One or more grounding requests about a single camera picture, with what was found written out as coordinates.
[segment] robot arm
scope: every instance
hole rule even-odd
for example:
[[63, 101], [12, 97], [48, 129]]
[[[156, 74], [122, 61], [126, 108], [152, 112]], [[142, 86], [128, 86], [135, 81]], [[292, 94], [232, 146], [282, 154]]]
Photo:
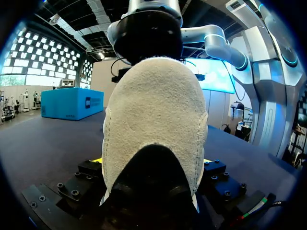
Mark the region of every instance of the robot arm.
[[[163, 18], [161, 20], [161, 24], [157, 23], [156, 19], [154, 23], [150, 20], [140, 23], [140, 20], [147, 20], [146, 17], [142, 18], [141, 14], [148, 15], [148, 18], [153, 18], [155, 15], [156, 17], [165, 17], [165, 19]], [[137, 32], [132, 29], [134, 26], [138, 27]], [[237, 70], [244, 70], [246, 68], [248, 64], [246, 56], [226, 43], [225, 35], [221, 27], [206, 25], [195, 28], [183, 28], [181, 31], [174, 28], [180, 28], [181, 26], [182, 16], [177, 0], [131, 0], [129, 2], [128, 12], [122, 16], [122, 20], [114, 22], [109, 26], [107, 37], [116, 54], [118, 54], [118, 56], [123, 56], [128, 61], [129, 58], [126, 56], [131, 55], [131, 52], [127, 51], [128, 46], [139, 46], [140, 50], [134, 50], [135, 55], [143, 56], [139, 60], [153, 56], [168, 56], [179, 59], [178, 52], [174, 52], [175, 49], [178, 49], [178, 46], [174, 45], [177, 44], [178, 41], [181, 43], [204, 42], [205, 51], [209, 56], [225, 60], [235, 66]], [[152, 51], [146, 51], [145, 54], [142, 41], [151, 38], [151, 36], [148, 35], [149, 33], [153, 34], [153, 38], [152, 41], [148, 41], [146, 45], [149, 49], [151, 48]], [[163, 36], [164, 42], [169, 42], [167, 47], [163, 47], [161, 41], [157, 42], [159, 36]], [[123, 42], [124, 37], [128, 37], [126, 42]], [[135, 64], [137, 58], [133, 57], [131, 59], [133, 59], [131, 63]]]
[[237, 70], [244, 70], [248, 64], [248, 59], [243, 53], [226, 43], [224, 31], [217, 25], [182, 28], [181, 34], [183, 43], [204, 41], [207, 55], [225, 60]]

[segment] window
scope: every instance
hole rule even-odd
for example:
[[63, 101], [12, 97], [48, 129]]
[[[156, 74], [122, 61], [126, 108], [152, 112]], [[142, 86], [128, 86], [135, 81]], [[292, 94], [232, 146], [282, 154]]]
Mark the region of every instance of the window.
[[90, 89], [91, 88], [91, 86], [90, 85], [88, 85], [88, 84], [85, 84], [85, 83], [80, 83], [80, 88], [82, 88], [82, 89]]
[[41, 55], [41, 54], [42, 54], [42, 52], [43, 52], [43, 50], [41, 50], [41, 49], [37, 49], [36, 54], [37, 54], [37, 55]]
[[24, 85], [25, 75], [0, 76], [0, 86]]
[[58, 60], [59, 56], [57, 54], [54, 54], [52, 58]]
[[12, 73], [22, 73], [22, 67], [13, 67]]
[[43, 63], [42, 69], [47, 69], [47, 70], [55, 71], [56, 66], [53, 66], [53, 65], [50, 65], [50, 64]]
[[11, 59], [6, 59], [5, 62], [4, 62], [4, 66], [9, 66], [11, 63]]
[[2, 68], [2, 73], [11, 73], [13, 70], [13, 67], [3, 67]]
[[14, 62], [14, 66], [24, 66], [27, 67], [29, 64], [28, 60], [16, 59]]
[[11, 47], [11, 50], [15, 50], [16, 49], [17, 44], [13, 44]]
[[14, 52], [12, 53], [12, 58], [15, 58], [15, 57], [17, 57], [17, 51], [14, 51]]
[[56, 77], [58, 77], [58, 78], [66, 78], [66, 74], [65, 73], [56, 72]]
[[31, 40], [31, 39], [28, 39], [28, 40], [26, 41], [26, 44], [27, 44], [27, 45], [32, 44], [32, 40]]
[[60, 81], [61, 81], [61, 78], [27, 75], [25, 84], [26, 85], [58, 86]]
[[68, 79], [76, 80], [76, 76], [68, 75]]
[[28, 74], [38, 74], [40, 75], [41, 70], [40, 69], [33, 69], [33, 68], [28, 68]]
[[37, 68], [37, 67], [38, 67], [38, 62], [37, 62], [37, 61], [34, 61], [33, 64], [32, 64], [32, 67], [33, 67], [33, 68]]
[[21, 58], [27, 58], [28, 53], [21, 53], [20, 57]]
[[32, 46], [29, 46], [27, 52], [28, 52], [28, 53], [32, 53], [32, 52], [33, 52], [33, 47], [32, 47]]
[[24, 51], [24, 45], [21, 45], [21, 46], [20, 46], [19, 51], [21, 51], [21, 52]]
[[70, 69], [66, 70], [66, 73], [69, 74], [69, 75], [74, 75], [74, 76], [77, 75], [77, 72], [76, 72], [76, 71], [70, 70]]

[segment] black cable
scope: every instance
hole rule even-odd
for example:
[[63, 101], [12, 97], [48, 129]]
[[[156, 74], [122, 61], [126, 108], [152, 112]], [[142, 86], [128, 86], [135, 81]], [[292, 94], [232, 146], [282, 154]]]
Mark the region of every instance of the black cable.
[[221, 62], [223, 63], [223, 65], [225, 66], [225, 68], [226, 68], [226, 70], [227, 70], [227, 72], [228, 72], [228, 75], [229, 75], [229, 77], [230, 77], [231, 84], [232, 84], [232, 86], [234, 87], [234, 90], [235, 90], [235, 93], [236, 93], [237, 98], [239, 99], [239, 101], [242, 101], [242, 100], [244, 99], [244, 97], [245, 97], [246, 90], [244, 89], [243, 97], [242, 97], [242, 99], [240, 99], [239, 96], [238, 96], [238, 93], [236, 92], [235, 85], [234, 85], [234, 83], [232, 82], [231, 75], [230, 75], [230, 73], [229, 73], [229, 71], [228, 71], [228, 69], [227, 69], [227, 66], [225, 65], [225, 63], [224, 63], [222, 60], [221, 60]]
[[118, 61], [120, 61], [120, 60], [122, 60], [122, 59], [124, 59], [124, 58], [122, 57], [122, 58], [117, 59], [117, 60], [114, 61], [113, 64], [111, 65], [111, 74], [112, 74], [114, 77], [118, 77], [118, 76], [116, 76], [116, 75], [113, 73], [112, 68], [113, 68], [113, 66], [114, 66], [114, 64], [115, 64], [116, 62], [118, 62]]
[[191, 63], [193, 66], [195, 66], [196, 68], [197, 68], [197, 72], [198, 72], [198, 74], [200, 73], [200, 70], [198, 69], [198, 67], [193, 63], [193, 62], [190, 62], [190, 61], [187, 61], [187, 60], [185, 60], [185, 59], [180, 59], [180, 61], [186, 61], [186, 62], [188, 62], [188, 63]]

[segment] display screen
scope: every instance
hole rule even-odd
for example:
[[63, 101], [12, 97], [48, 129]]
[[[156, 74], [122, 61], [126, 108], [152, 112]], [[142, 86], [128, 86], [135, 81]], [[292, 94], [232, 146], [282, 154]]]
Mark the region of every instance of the display screen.
[[[231, 74], [231, 65], [228, 62], [224, 62], [231, 75], [231, 80], [235, 85], [235, 80]], [[187, 58], [185, 65], [194, 74], [204, 74], [205, 80], [199, 81], [203, 90], [214, 90], [227, 93], [235, 93], [235, 89], [231, 83], [229, 74], [224, 64], [220, 60], [211, 59], [196, 59]]]

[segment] bolt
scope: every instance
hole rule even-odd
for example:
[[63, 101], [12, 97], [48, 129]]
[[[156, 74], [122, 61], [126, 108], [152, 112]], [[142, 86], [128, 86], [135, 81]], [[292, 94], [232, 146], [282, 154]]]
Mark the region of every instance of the bolt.
[[246, 183], [241, 183], [240, 188], [245, 189], [246, 188]]
[[58, 189], [63, 190], [65, 188], [65, 185], [63, 183], [58, 183]]
[[72, 190], [71, 194], [72, 194], [73, 197], [77, 197], [80, 193], [79, 193], [78, 190]]
[[39, 201], [40, 202], [44, 202], [46, 200], [46, 197], [44, 196], [44, 195], [41, 195], [40, 197], [39, 197]]
[[231, 196], [231, 192], [230, 192], [230, 191], [228, 191], [228, 190], [226, 190], [226, 191], [224, 192], [224, 197], [225, 197], [225, 200], [226, 200], [226, 201], [228, 201], [228, 200], [229, 200], [229, 198], [230, 198], [230, 196]]
[[36, 208], [36, 207], [37, 207], [37, 203], [36, 203], [36, 202], [31, 202], [30, 206], [31, 206], [32, 208]]

